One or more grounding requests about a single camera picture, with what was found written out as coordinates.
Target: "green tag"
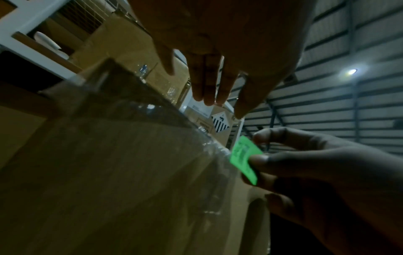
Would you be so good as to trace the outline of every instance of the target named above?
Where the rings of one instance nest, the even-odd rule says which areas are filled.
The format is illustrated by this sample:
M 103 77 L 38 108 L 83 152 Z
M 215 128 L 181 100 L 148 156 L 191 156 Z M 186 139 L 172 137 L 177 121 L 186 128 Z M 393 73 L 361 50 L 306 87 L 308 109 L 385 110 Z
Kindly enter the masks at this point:
M 248 138 L 241 136 L 232 149 L 231 164 L 236 166 L 253 184 L 257 183 L 257 176 L 248 164 L 251 155 L 263 154 L 263 152 Z

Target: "metal roof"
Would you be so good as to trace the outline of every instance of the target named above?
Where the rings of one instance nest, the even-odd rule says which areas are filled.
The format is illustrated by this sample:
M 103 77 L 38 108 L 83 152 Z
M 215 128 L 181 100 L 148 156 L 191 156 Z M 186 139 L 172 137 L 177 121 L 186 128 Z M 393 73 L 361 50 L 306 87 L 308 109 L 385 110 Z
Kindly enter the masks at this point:
M 280 83 L 245 117 L 243 135 L 288 126 L 335 135 L 403 155 L 403 0 L 320 0 L 298 81 Z M 357 68 L 355 79 L 340 78 Z M 241 76 L 228 100 L 235 104 Z M 272 144 L 269 152 L 292 150 Z

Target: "green sticker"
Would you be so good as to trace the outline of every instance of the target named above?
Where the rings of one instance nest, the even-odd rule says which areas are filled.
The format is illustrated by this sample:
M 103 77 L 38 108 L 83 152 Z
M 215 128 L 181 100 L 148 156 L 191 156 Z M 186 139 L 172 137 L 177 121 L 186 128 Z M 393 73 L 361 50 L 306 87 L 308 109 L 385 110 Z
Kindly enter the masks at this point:
M 248 164 L 251 155 L 263 154 L 263 152 L 248 138 L 241 136 L 232 149 L 230 162 L 236 166 L 253 184 L 257 183 L 257 176 Z

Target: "clear packing tape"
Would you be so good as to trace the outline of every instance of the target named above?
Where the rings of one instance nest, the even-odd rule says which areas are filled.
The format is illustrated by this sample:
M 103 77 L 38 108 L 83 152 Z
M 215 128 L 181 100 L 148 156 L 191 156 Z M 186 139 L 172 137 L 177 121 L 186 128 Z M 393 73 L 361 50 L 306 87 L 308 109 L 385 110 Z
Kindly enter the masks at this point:
M 225 254 L 229 151 L 114 61 L 86 77 L 0 172 L 0 254 Z

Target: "black and white striped label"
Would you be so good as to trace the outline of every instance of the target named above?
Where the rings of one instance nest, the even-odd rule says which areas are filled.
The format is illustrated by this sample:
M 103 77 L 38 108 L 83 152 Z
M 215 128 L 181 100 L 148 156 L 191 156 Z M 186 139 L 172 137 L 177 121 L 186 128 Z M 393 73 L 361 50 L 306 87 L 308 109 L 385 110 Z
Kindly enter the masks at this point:
M 225 112 L 214 114 L 211 116 L 211 118 L 213 119 L 213 125 L 216 133 L 224 131 L 230 127 Z

